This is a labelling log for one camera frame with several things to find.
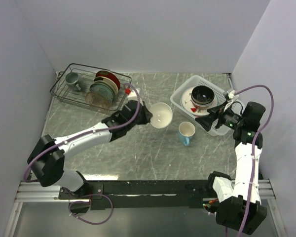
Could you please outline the dark striped bottom bowl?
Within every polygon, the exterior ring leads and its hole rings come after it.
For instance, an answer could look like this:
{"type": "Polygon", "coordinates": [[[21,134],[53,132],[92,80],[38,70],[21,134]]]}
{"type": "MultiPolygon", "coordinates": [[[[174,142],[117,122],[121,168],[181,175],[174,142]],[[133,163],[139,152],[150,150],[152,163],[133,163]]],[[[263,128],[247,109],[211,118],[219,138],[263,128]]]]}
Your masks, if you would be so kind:
{"type": "Polygon", "coordinates": [[[207,86],[199,85],[193,88],[191,92],[192,101],[199,105],[208,105],[214,100],[213,90],[207,86]]]}

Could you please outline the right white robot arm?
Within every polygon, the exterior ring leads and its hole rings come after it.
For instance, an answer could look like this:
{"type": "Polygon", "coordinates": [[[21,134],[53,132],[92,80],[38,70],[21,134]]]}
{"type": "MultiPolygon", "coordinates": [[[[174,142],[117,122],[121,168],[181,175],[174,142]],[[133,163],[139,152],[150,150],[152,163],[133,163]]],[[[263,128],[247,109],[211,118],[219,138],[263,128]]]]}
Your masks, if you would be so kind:
{"type": "Polygon", "coordinates": [[[232,104],[224,102],[207,111],[208,115],[196,119],[206,131],[215,121],[216,128],[224,125],[234,131],[236,175],[232,181],[227,174],[212,172],[206,192],[217,199],[203,206],[215,215],[217,224],[251,235],[267,216],[259,195],[259,158],[263,147],[259,126],[265,107],[249,102],[245,110],[237,114],[232,104]]]}

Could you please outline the white light blue bowl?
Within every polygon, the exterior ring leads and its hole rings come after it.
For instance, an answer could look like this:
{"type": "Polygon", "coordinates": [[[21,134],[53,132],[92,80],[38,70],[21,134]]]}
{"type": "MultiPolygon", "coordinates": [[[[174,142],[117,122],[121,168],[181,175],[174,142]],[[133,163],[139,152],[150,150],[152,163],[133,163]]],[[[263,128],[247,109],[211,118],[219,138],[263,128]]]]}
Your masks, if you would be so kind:
{"type": "Polygon", "coordinates": [[[152,113],[150,124],[157,129],[166,128],[173,118],[171,107],[163,102],[155,103],[148,109],[152,113]]]}

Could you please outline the white watermelon pattern plate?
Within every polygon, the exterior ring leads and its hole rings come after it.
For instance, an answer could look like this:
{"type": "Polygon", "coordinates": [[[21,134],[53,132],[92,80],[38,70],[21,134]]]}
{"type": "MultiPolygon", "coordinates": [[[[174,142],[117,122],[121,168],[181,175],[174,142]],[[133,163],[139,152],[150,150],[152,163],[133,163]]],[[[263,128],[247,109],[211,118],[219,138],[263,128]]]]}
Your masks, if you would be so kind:
{"type": "MultiPolygon", "coordinates": [[[[183,109],[188,112],[189,114],[195,116],[195,117],[202,117],[208,114],[207,110],[202,111],[201,113],[198,113],[195,109],[195,106],[192,104],[192,98],[191,98],[191,92],[194,87],[188,88],[181,96],[181,106],[183,109]]],[[[218,106],[220,104],[219,98],[215,94],[212,107],[218,106]]]]}

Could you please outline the white top bowl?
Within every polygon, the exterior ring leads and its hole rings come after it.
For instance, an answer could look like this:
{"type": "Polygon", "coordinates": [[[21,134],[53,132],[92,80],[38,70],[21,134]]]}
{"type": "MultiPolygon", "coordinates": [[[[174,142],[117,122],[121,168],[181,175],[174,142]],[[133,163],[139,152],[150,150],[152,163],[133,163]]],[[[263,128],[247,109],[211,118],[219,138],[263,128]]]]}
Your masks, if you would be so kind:
{"type": "Polygon", "coordinates": [[[195,106],[195,109],[198,113],[201,113],[202,111],[206,111],[207,109],[210,109],[212,105],[209,106],[195,106]]]}

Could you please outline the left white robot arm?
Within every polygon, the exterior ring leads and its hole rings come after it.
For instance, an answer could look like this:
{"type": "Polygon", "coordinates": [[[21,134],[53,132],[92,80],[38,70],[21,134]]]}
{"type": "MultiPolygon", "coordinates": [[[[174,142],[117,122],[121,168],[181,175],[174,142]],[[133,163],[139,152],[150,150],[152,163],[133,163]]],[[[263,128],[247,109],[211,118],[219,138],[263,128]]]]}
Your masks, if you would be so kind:
{"type": "Polygon", "coordinates": [[[58,138],[42,136],[27,163],[42,187],[59,185],[76,198],[83,198],[91,193],[92,187],[79,171],[64,168],[65,159],[121,138],[135,125],[149,123],[151,118],[152,113],[144,103],[131,100],[89,129],[58,138]]]}

